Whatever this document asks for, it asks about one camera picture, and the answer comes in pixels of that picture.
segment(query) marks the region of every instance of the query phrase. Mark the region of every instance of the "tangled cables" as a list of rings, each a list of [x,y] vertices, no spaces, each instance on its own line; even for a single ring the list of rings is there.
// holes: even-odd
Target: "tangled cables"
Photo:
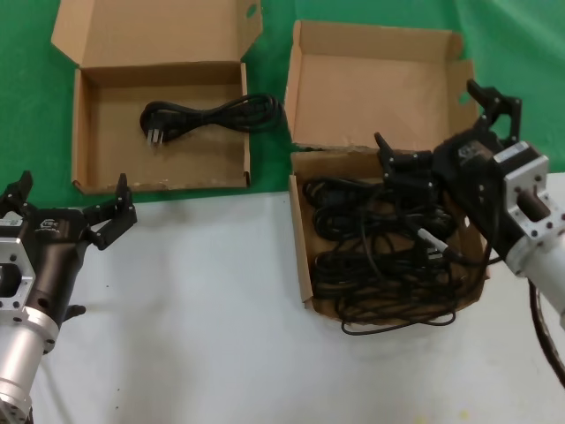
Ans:
[[[416,204],[382,183],[341,178],[309,180],[303,194],[315,208],[316,232],[335,242],[314,259],[314,297],[334,301],[345,333],[376,334],[416,323],[444,326],[455,320],[459,301],[469,291],[462,293],[452,262],[480,264],[445,255],[445,241],[457,224],[440,202]],[[436,321],[444,315],[447,320]],[[383,322],[397,324],[359,332],[346,328]]]

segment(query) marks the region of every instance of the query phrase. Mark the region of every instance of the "black robot arm segment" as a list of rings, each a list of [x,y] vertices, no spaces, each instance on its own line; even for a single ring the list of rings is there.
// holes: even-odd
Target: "black robot arm segment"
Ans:
[[[87,247],[104,250],[137,222],[124,174],[115,199],[82,211],[36,208],[32,185],[26,171],[0,196],[0,422],[28,419],[42,355],[63,322],[86,312],[69,302]]]
[[[475,123],[475,128],[489,130],[501,115],[510,117],[510,131],[502,144],[516,143],[520,140],[522,120],[522,101],[517,97],[502,95],[494,87],[481,87],[473,79],[467,81],[467,91],[481,105],[483,113]]]

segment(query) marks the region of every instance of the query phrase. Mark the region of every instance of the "silver metal joint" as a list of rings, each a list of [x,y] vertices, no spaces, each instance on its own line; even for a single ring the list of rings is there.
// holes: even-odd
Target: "silver metal joint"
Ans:
[[[1,324],[0,423],[24,422],[41,357],[55,347],[59,328],[46,314],[31,307],[23,307],[21,322]]]

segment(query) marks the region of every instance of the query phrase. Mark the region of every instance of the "cable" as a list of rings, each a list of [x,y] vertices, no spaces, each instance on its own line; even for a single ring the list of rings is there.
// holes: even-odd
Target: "cable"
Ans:
[[[34,424],[34,409],[33,409],[33,407],[29,408],[29,414],[27,415],[26,424]]]
[[[263,133],[275,129],[284,119],[284,108],[272,95],[245,95],[211,110],[151,102],[141,113],[139,124],[150,145],[161,145],[204,125]]]
[[[417,204],[412,196],[383,184],[343,178],[309,180],[303,194],[315,207],[314,229],[335,242],[332,251],[314,259],[314,297],[334,301],[343,332],[369,335],[416,323],[444,326],[455,320],[460,300],[475,284],[462,294],[462,281],[452,275],[453,261],[419,234],[424,229],[447,247],[445,240],[457,224],[442,204]],[[397,248],[398,242],[404,247]],[[483,262],[473,266],[482,270]],[[449,318],[435,321],[442,316]],[[359,332],[346,328],[351,323],[391,321],[399,323]]]
[[[546,326],[546,321],[544,315],[541,311],[541,301],[539,298],[539,291],[533,283],[528,280],[530,285],[530,310],[531,310],[531,320],[533,321],[533,328],[536,331],[536,336],[538,337],[539,346],[542,352],[546,356],[547,362],[557,375],[561,386],[565,388],[565,366],[557,352],[554,341],[549,334],[549,329]]]

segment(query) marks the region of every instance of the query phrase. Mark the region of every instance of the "green backdrop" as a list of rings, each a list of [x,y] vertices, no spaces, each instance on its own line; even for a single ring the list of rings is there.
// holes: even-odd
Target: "green backdrop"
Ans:
[[[463,32],[478,81],[524,99],[523,137],[565,170],[565,3],[561,0],[262,0],[264,34],[246,56],[251,92],[283,98],[295,19]],[[34,174],[31,200],[78,206],[71,186],[74,64],[50,45],[58,0],[0,0],[0,186]],[[286,190],[290,138],[252,137],[252,187],[136,195],[136,201]]]

